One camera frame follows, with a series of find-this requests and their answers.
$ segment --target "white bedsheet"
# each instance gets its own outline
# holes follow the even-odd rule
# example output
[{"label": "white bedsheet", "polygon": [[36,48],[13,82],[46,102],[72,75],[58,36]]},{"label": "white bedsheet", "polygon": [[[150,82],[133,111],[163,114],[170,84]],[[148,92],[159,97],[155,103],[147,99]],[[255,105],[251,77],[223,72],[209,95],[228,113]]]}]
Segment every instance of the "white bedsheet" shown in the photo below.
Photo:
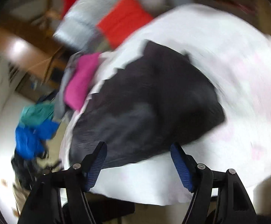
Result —
[{"label": "white bedsheet", "polygon": [[[234,168],[246,187],[271,175],[271,38],[243,20],[203,5],[180,6],[133,33],[100,66],[99,92],[105,79],[141,56],[145,40],[188,51],[193,64],[216,86],[226,114],[221,126],[183,146],[210,169]],[[87,106],[88,96],[81,111]],[[60,158],[69,167],[75,112],[61,144]],[[136,203],[169,205],[191,200],[170,154],[136,164],[103,169],[93,193]]]}]

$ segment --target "pile of clothes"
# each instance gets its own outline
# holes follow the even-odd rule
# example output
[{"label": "pile of clothes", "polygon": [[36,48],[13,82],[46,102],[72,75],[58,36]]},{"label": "pile of clothes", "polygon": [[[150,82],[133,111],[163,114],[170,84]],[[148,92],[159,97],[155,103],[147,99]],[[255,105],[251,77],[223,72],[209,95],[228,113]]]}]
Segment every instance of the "pile of clothes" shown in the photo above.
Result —
[{"label": "pile of clothes", "polygon": [[54,38],[73,51],[115,49],[166,9],[166,0],[65,0]]},{"label": "pile of clothes", "polygon": [[16,148],[11,160],[22,188],[31,190],[41,168],[36,158],[46,158],[45,141],[52,139],[59,123],[52,121],[54,104],[43,102],[24,107],[15,130]]}]

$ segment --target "gray cloth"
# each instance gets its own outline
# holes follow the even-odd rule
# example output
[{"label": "gray cloth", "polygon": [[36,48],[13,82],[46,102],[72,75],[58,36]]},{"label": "gray cloth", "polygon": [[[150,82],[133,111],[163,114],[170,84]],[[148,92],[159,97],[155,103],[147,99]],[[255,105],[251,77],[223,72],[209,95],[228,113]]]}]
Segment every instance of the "gray cloth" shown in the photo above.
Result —
[{"label": "gray cloth", "polygon": [[75,72],[78,59],[82,55],[83,55],[82,52],[77,52],[77,53],[73,54],[70,57],[68,64],[64,70],[64,75],[63,75],[63,78],[61,81],[60,90],[57,93],[56,97],[54,98],[54,117],[56,119],[62,119],[65,112],[66,112],[66,105],[63,100],[64,91],[65,91],[67,84],[69,83],[69,81],[71,80],[71,78]]},{"label": "gray cloth", "polygon": [[74,51],[93,53],[93,49],[103,41],[104,36],[92,24],[66,18],[54,33],[54,38]]}]

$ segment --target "wooden furniture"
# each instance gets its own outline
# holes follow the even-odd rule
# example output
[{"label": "wooden furniture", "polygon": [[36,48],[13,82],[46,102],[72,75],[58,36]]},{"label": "wooden furniture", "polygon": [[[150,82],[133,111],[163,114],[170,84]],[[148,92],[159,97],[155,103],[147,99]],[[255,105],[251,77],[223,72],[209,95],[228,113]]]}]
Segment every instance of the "wooden furniture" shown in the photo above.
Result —
[{"label": "wooden furniture", "polygon": [[63,71],[66,62],[58,58],[62,46],[43,31],[10,15],[0,16],[0,51],[12,63],[54,88],[54,68]]},{"label": "wooden furniture", "polygon": [[28,22],[34,23],[35,26],[42,27],[42,30],[48,37],[52,37],[54,34],[54,30],[51,28],[51,22],[53,20],[60,21],[62,20],[61,14],[53,9],[53,0],[46,0],[44,12],[42,14],[35,15]]}]

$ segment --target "metal screw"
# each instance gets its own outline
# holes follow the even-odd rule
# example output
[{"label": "metal screw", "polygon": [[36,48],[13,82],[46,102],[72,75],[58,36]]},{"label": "metal screw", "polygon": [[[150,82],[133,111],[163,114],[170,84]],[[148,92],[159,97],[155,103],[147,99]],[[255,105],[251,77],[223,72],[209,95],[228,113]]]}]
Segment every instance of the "metal screw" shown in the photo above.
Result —
[{"label": "metal screw", "polygon": [[230,173],[230,174],[235,174],[235,173],[236,173],[236,171],[235,171],[235,169],[230,168],[230,169],[229,169],[229,173]]},{"label": "metal screw", "polygon": [[199,163],[199,164],[198,164],[198,169],[205,169],[205,165],[202,164],[202,163]]},{"label": "metal screw", "polygon": [[73,164],[73,169],[79,169],[81,167],[81,164],[80,163],[75,163]]},{"label": "metal screw", "polygon": [[42,171],[42,174],[43,175],[47,175],[47,174],[49,174],[50,173],[50,170],[49,169],[44,169],[43,171]]}]

